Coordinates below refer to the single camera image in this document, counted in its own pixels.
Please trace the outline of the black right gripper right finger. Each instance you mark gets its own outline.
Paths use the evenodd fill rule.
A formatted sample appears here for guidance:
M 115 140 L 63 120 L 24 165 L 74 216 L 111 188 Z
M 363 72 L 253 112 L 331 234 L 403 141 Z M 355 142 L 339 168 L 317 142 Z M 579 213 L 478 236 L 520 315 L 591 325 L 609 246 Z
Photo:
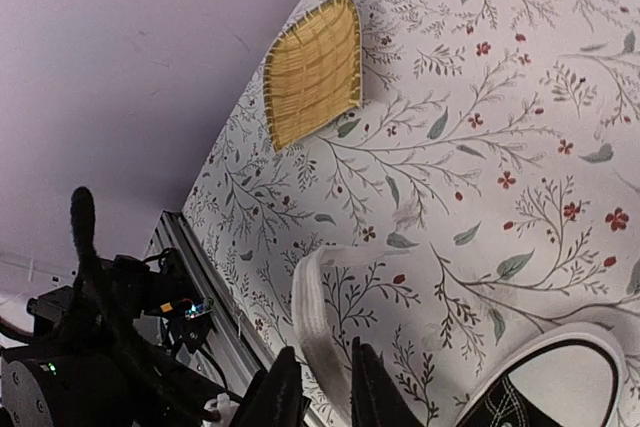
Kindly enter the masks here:
M 420 426 L 368 343 L 352 342 L 351 425 L 358 427 Z

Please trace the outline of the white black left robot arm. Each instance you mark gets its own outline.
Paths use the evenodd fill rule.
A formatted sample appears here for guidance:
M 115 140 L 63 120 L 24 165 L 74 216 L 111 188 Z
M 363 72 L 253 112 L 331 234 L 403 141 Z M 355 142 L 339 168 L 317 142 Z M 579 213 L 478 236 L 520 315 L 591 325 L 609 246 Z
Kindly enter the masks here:
M 61 286 L 32 297 L 33 330 L 1 354 L 4 426 L 199 426 L 218 395 L 237 395 L 181 363 L 203 350 L 211 302 L 180 254 L 102 260 L 119 317 L 107 319 L 97 290 Z

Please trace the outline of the yellow woven bamboo basket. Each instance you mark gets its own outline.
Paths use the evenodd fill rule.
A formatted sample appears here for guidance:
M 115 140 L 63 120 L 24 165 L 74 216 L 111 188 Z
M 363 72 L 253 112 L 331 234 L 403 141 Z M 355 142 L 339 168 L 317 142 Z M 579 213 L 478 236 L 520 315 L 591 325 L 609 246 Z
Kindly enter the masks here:
M 326 0 L 280 34 L 265 58 L 263 97 L 277 152 L 361 104 L 361 25 L 353 0 Z

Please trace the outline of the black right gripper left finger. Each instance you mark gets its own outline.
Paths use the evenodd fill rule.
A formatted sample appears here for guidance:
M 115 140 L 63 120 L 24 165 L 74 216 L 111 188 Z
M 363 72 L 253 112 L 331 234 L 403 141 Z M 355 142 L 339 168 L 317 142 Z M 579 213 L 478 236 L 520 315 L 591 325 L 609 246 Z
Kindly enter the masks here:
M 268 372 L 260 370 L 254 375 L 230 426 L 299 427 L 307 407 L 301 365 L 295 349 L 287 346 Z

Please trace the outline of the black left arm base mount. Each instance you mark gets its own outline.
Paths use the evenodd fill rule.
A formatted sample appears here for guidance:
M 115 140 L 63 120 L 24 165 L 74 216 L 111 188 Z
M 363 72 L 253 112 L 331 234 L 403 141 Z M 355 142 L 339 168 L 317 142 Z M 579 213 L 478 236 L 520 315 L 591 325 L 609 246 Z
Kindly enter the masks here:
M 213 329 L 214 302 L 198 294 L 176 248 L 167 247 L 143 260 L 118 255 L 107 272 L 130 318 L 146 315 L 164 321 L 161 343 L 173 355 L 182 346 L 190 354 L 203 347 Z

